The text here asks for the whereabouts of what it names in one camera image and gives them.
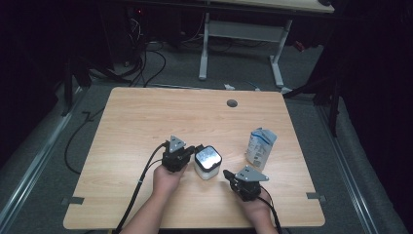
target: metal rail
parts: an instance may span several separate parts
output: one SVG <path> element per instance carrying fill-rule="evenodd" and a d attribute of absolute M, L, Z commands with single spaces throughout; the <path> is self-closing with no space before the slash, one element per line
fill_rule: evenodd
<path fill-rule="evenodd" d="M 328 116 L 325 109 L 322 106 L 316 106 L 316 111 L 323 122 L 325 131 L 329 135 L 329 139 L 334 148 L 336 154 L 336 160 L 338 164 L 338 170 L 346 184 L 349 191 L 350 198 L 352 199 L 353 205 L 355 206 L 358 218 L 365 233 L 376 234 L 379 233 L 374 223 L 374 219 L 368 210 L 368 206 L 364 200 L 361 191 L 359 190 L 356 180 L 353 177 L 352 171 L 347 163 L 346 157 L 341 149 L 340 143 L 336 137 L 334 137 L 328 127 Z"/>

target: hole in table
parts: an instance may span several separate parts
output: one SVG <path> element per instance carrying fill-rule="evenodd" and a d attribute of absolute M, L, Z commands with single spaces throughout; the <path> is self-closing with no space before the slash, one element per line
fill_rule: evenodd
<path fill-rule="evenodd" d="M 228 105 L 229 107 L 236 107 L 236 106 L 238 105 L 238 103 L 237 103 L 237 101 L 234 100 L 234 99 L 229 99 L 229 100 L 227 100 L 227 105 Z"/>

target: blue and white carton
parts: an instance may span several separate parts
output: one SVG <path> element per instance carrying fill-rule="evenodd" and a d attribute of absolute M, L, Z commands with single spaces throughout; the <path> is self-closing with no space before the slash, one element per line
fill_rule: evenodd
<path fill-rule="evenodd" d="M 256 129 L 249 137 L 246 160 L 254 167 L 264 170 L 277 136 L 271 130 Z"/>

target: metal bracket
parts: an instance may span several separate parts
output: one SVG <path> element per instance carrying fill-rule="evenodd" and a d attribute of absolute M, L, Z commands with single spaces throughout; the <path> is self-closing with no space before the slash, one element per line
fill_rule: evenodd
<path fill-rule="evenodd" d="M 266 175 L 263 175 L 254 170 L 249 165 L 246 165 L 242 170 L 235 174 L 235 178 L 242 181 L 268 181 L 270 180 Z"/>
<path fill-rule="evenodd" d="M 170 143 L 169 143 L 169 153 L 173 153 L 176 150 L 184 147 L 186 145 L 186 143 L 179 139 L 176 136 L 170 136 Z"/>

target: gripper camera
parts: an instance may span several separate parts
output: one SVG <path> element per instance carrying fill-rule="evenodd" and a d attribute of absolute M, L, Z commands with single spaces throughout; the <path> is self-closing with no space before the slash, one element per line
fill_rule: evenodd
<path fill-rule="evenodd" d="M 231 189 L 236 192 L 244 202 L 255 200 L 261 193 L 259 181 L 268 181 L 269 178 L 246 165 L 237 174 L 228 170 L 223 171 L 226 179 L 230 181 Z"/>
<path fill-rule="evenodd" d="M 170 172 L 179 172 L 191 159 L 195 146 L 185 148 L 186 143 L 176 136 L 170 136 L 165 152 L 162 156 L 162 165 Z"/>

